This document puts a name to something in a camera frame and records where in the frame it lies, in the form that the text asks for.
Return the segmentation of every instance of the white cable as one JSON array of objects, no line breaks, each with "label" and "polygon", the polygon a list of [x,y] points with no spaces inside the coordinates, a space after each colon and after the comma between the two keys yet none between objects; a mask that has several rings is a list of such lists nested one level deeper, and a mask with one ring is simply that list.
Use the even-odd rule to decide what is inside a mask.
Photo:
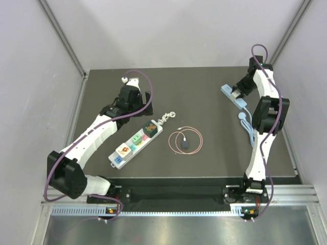
[{"label": "white cable", "polygon": [[165,113],[161,119],[158,119],[158,124],[162,126],[165,122],[167,122],[169,117],[175,117],[176,113],[175,112],[170,112],[170,113]]},{"label": "white cable", "polygon": [[254,129],[252,127],[252,115],[251,115],[251,113],[249,112],[249,110],[246,107],[244,107],[243,109],[249,114],[250,122],[248,122],[246,120],[246,115],[245,115],[244,112],[241,112],[239,114],[239,119],[241,120],[242,127],[249,134],[249,136],[250,136],[250,143],[251,143],[251,146],[253,147],[254,146],[255,135],[254,135]]}]

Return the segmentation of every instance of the gray wall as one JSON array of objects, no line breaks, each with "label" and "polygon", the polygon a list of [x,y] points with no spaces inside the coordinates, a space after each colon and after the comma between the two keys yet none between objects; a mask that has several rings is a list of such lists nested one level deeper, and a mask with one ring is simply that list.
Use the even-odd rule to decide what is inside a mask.
[{"label": "gray wall", "polygon": [[247,65],[302,0],[48,0],[84,69]]},{"label": "gray wall", "polygon": [[0,243],[27,244],[81,76],[36,0],[0,5]]},{"label": "gray wall", "polygon": [[312,1],[277,60],[275,80],[291,101],[286,127],[307,183],[327,216],[327,1]]}]

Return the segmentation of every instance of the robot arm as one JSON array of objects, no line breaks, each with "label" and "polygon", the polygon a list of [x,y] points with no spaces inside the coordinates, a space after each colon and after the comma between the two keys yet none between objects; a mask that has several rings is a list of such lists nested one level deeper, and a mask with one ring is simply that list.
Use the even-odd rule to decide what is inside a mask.
[{"label": "robot arm", "polygon": [[[120,94],[111,105],[104,107],[91,126],[85,130],[79,138],[71,145],[63,149],[60,153],[52,151],[48,155],[48,175],[54,164],[62,153],[71,146],[79,142],[75,148],[71,149],[60,161],[51,177],[50,185],[72,199],[80,195],[98,194],[107,195],[114,186],[103,177],[93,177],[84,175],[83,168],[91,155],[100,145],[112,134],[117,132],[122,125],[129,121],[129,117],[107,122],[108,120],[136,112],[144,107],[142,94],[139,89],[138,79],[123,80],[124,86]],[[146,92],[147,102],[150,93]],[[150,104],[143,112],[135,115],[152,115],[152,105]]]},{"label": "robot arm", "polygon": [[[259,60],[259,62],[262,63],[262,56],[256,56],[256,58]],[[275,84],[273,79],[272,66],[270,64],[262,64],[262,66],[272,83]],[[251,58],[248,74],[233,87],[231,96],[233,99],[245,97],[248,96],[256,88],[259,92],[260,101],[252,117],[252,127],[254,128],[255,142],[250,165],[244,175],[242,188],[246,193],[262,194],[265,188],[266,170],[260,151],[260,144],[268,135],[268,132],[272,129],[272,126],[276,120],[276,115],[279,108],[279,96],[278,92],[268,81],[267,77],[256,64],[255,60]],[[282,101],[282,114],[277,127],[275,128],[274,132],[267,138],[262,147],[266,161],[268,161],[270,148],[276,137],[276,134],[282,129],[284,125],[286,114],[289,108],[289,100],[283,98]]]}]

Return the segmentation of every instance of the black joint cover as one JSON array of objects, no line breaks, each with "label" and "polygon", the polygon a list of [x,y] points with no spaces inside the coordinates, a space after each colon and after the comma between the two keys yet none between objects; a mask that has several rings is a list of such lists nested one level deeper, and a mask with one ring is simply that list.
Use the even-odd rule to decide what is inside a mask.
[{"label": "black joint cover", "polygon": [[[255,57],[257,58],[257,60],[260,62],[261,66],[264,69],[269,69],[271,71],[274,71],[271,64],[263,63],[263,56],[256,55]],[[254,57],[251,57],[249,60],[249,68],[248,68],[247,72],[250,75],[254,75],[255,71],[260,70],[260,69],[261,69],[260,66],[254,60]]]},{"label": "black joint cover", "polygon": [[[282,98],[282,113],[273,135],[276,135],[278,131],[282,130],[289,106],[290,100]],[[278,98],[271,98],[269,96],[261,97],[253,114],[252,127],[260,134],[268,133],[277,119],[278,110]]]},{"label": "black joint cover", "polygon": [[[145,98],[147,100],[147,102],[150,100],[151,97],[151,92],[146,91],[145,92]],[[149,106],[145,109],[144,111],[145,116],[152,116],[153,115],[153,107],[152,107],[152,102],[149,104]]]},{"label": "black joint cover", "polygon": [[238,90],[241,93],[242,97],[248,96],[253,90],[256,89],[256,84],[253,81],[253,75],[247,74],[244,78],[241,79],[236,85],[233,86],[232,91]]},{"label": "black joint cover", "polygon": [[[47,176],[61,153],[52,151],[47,160]],[[74,160],[64,157],[56,167],[50,185],[72,199],[78,198],[86,188],[87,178],[81,166]]]},{"label": "black joint cover", "polygon": [[[262,180],[262,181],[254,181],[253,178],[248,179],[246,174],[244,174],[244,177],[242,179],[242,192],[245,193],[245,191],[248,188],[251,189],[256,189],[256,190],[264,190],[265,189],[265,184],[266,181]],[[252,195],[252,196],[260,196],[260,194],[256,194],[256,193],[246,193],[247,195]]]}]

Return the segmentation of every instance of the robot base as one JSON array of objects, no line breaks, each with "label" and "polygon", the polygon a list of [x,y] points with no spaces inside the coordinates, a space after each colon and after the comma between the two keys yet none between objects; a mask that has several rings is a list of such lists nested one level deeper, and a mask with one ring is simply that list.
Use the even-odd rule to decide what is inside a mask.
[{"label": "robot base", "polygon": [[242,206],[241,218],[249,220],[255,218],[259,214],[259,209],[256,206],[256,199],[259,203],[267,203],[269,201],[267,189],[264,188],[262,194],[246,193],[240,186],[229,186],[222,188],[223,199],[228,204],[239,204]]},{"label": "robot base", "polygon": [[[130,188],[121,188],[121,186],[115,186],[113,189],[109,189],[107,197],[119,199],[122,203],[129,203],[131,200],[131,189]],[[103,198],[94,198],[87,196],[86,203],[88,204],[108,204],[108,203],[116,203],[115,201],[111,201]]]}]

